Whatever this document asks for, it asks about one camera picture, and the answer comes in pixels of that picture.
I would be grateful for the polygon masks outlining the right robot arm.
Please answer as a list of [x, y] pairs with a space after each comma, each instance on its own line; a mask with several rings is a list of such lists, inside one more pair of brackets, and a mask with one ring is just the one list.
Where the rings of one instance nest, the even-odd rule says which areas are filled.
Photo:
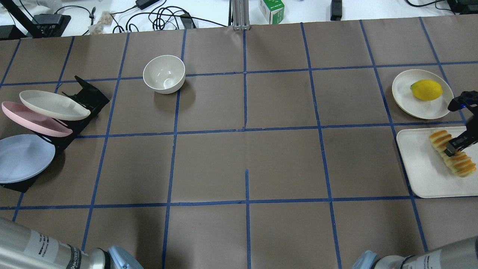
[[[421, 198], [477, 196], [477, 173], [463, 177], [454, 174], [443, 160], [444, 148], [438, 151], [436, 133], [456, 138], [465, 127], [404, 129], [396, 140], [411, 190]], [[378, 257], [364, 252], [354, 269], [476, 269], [477, 236], [449, 243], [420, 255]]]

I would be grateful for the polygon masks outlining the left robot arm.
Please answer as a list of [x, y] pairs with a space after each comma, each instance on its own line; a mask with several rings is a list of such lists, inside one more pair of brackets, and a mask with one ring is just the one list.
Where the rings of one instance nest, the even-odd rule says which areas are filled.
[[48, 235], [0, 218], [0, 267], [2, 269], [142, 269], [129, 252], [118, 245], [87, 252]]

